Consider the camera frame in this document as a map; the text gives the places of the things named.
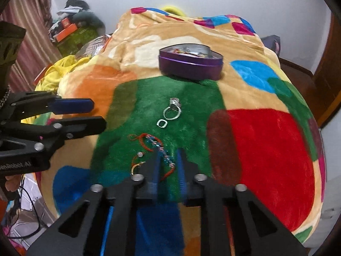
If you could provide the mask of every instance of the orange patch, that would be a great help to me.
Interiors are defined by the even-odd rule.
[[[200,237],[190,239],[184,249],[184,256],[200,255]]]
[[[91,98],[95,106],[90,113],[73,116],[102,116],[105,118],[113,100],[115,88],[121,83],[136,80],[137,76],[130,71],[122,72],[110,66],[96,64],[84,67],[82,71],[86,72],[88,68],[92,70],[89,70],[89,74],[72,93],[72,97]]]

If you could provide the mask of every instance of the green box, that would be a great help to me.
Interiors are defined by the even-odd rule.
[[[81,27],[57,44],[63,57],[75,55],[85,44],[98,37],[94,27]]]

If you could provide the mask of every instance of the green patch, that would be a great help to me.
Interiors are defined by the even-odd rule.
[[[47,120],[50,118],[51,113],[44,113],[40,116],[38,116],[35,121],[33,122],[33,124],[36,125],[45,125]]]
[[[166,128],[159,128],[156,122],[163,119],[163,110],[169,99],[177,97],[182,104],[182,113],[176,120],[170,120]],[[211,113],[225,109],[223,98],[215,81],[198,83],[177,80],[165,76],[141,79],[120,84],[114,92],[114,99],[106,117],[108,129],[97,141],[91,162],[92,181],[101,179],[104,185],[119,183],[105,182],[104,171],[130,171],[131,161],[137,152],[143,151],[138,140],[128,139],[129,134],[152,134],[162,140],[165,149],[175,158],[176,150],[183,147],[188,160],[199,165],[200,170],[211,175],[206,124]],[[145,161],[150,152],[141,159]],[[162,164],[165,173],[168,166]],[[160,185],[168,201],[179,201],[177,172]]]
[[[302,101],[304,101],[303,97],[301,95],[297,96],[297,90],[295,92],[292,91],[292,87],[289,88],[286,82],[278,78],[269,78],[267,81],[275,90],[277,97],[285,104],[296,122],[302,128],[309,146],[310,157],[312,161],[316,161],[318,159],[318,154],[308,123],[309,119],[314,117],[306,103],[302,103]]]
[[[298,233],[295,235],[296,239],[298,239],[300,241],[300,243],[304,243],[305,240],[308,238],[311,230],[313,229],[312,226],[310,226],[309,228],[307,228],[306,230]]]

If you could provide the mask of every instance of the orange box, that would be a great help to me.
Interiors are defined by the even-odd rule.
[[[62,25],[63,25],[63,28],[66,29],[67,27],[71,25],[70,20],[68,18],[64,18],[62,20]]]
[[[61,42],[64,38],[66,38],[68,35],[72,34],[74,31],[76,31],[78,28],[76,24],[72,24],[66,29],[62,30],[59,34],[56,35],[56,40],[58,42]]]

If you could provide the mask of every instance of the fleece blanket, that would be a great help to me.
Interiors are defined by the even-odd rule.
[[[222,54],[221,79],[163,76],[159,49],[181,43]],[[175,151],[183,147],[208,176],[246,184],[301,242],[316,228],[325,185],[319,129],[276,55],[246,20],[133,8],[99,55],[62,78],[58,92],[93,99],[95,108],[86,115],[105,117],[107,129],[67,141],[51,168],[37,175],[55,216],[91,184],[110,186],[128,177],[133,157],[143,151],[128,136],[149,133],[162,140],[175,163]],[[162,129],[156,122],[171,97],[180,99],[182,114]],[[46,114],[36,123],[62,117],[70,116]],[[181,204],[176,172],[160,189],[157,205],[138,210],[136,255],[199,255],[199,209]]]

